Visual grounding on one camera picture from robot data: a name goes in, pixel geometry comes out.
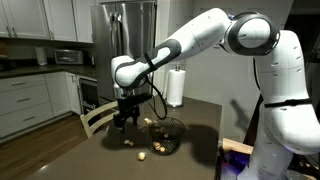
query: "kitchen counter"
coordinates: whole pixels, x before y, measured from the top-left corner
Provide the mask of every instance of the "kitchen counter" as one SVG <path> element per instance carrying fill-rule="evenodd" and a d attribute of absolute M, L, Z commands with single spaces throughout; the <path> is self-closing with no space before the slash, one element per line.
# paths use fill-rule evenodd
<path fill-rule="evenodd" d="M 74 73 L 77 75 L 83 75 L 90 78 L 96 78 L 96 70 L 95 67 L 89 65 L 45 65 L 45 66 L 27 66 L 27 67 L 18 67 L 16 69 L 10 71 L 2 71 L 0 72 L 0 79 L 5 78 L 13 78 L 19 76 L 28 76 L 35 74 L 43 74 L 43 73 L 52 73 L 66 71 L 70 73 Z"/>
<path fill-rule="evenodd" d="M 170 156 L 150 151 L 148 128 L 144 118 L 156 119 L 147 103 L 140 105 L 138 126 L 126 123 L 121 134 L 110 121 L 107 131 L 100 131 L 28 179 L 110 179 L 110 180 L 212 180 L 222 107 L 184 98 L 182 108 L 169 108 L 168 117 L 182 121 L 186 127 L 179 150 Z M 134 147 L 124 144 L 129 139 Z M 137 154 L 146 152 L 145 161 Z"/>

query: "drawer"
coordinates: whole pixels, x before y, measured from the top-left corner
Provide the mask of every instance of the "drawer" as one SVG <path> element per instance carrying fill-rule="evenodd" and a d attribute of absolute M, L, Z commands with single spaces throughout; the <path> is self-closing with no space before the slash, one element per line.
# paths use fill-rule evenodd
<path fill-rule="evenodd" d="M 0 136 L 4 137 L 53 117 L 50 103 L 0 116 Z"/>
<path fill-rule="evenodd" d="M 0 93 L 0 115 L 49 102 L 46 85 Z"/>
<path fill-rule="evenodd" d="M 46 84 L 43 74 L 0 80 L 0 92 Z"/>

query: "refrigerator door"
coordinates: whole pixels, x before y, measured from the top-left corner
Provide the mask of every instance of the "refrigerator door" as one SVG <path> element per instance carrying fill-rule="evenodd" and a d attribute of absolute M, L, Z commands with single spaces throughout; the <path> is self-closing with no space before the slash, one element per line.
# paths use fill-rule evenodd
<path fill-rule="evenodd" d="M 156 5 L 154 1 L 126 2 L 116 4 L 118 55 L 133 59 L 154 47 Z M 149 85 L 135 89 L 136 94 L 149 92 Z"/>
<path fill-rule="evenodd" d="M 115 53 L 113 34 L 115 5 L 91 7 L 94 53 L 96 57 L 96 76 L 99 104 L 115 100 L 111 78 L 111 59 Z"/>

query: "paper towel roll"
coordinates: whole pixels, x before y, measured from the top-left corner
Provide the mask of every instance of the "paper towel roll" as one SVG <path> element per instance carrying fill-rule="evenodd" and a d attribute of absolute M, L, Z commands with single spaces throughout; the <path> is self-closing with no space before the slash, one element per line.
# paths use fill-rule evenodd
<path fill-rule="evenodd" d="M 36 52 L 38 64 L 41 66 L 46 65 L 47 58 L 46 58 L 46 52 L 44 51 L 44 48 L 43 47 L 35 47 L 34 50 Z"/>
<path fill-rule="evenodd" d="M 172 106 L 182 105 L 182 96 L 186 72 L 183 70 L 169 70 L 167 85 L 167 103 Z"/>

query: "black wire basket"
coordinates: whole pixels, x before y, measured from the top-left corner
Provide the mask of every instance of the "black wire basket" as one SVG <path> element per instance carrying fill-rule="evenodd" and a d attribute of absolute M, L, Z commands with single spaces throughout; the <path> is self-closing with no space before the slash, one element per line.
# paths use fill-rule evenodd
<path fill-rule="evenodd" d="M 184 132 L 185 126 L 175 118 L 156 120 L 149 127 L 151 152 L 164 156 L 174 154 L 180 147 Z"/>

